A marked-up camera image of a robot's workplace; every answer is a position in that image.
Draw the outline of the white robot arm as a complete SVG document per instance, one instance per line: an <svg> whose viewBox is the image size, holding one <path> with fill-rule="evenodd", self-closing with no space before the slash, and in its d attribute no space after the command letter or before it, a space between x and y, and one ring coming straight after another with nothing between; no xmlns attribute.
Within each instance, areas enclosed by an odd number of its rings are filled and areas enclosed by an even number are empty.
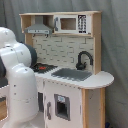
<svg viewBox="0 0 128 128"><path fill-rule="evenodd" d="M34 128L30 121L39 111L35 49L16 41L12 30L0 27L0 70L9 85L8 120L2 128Z"/></svg>

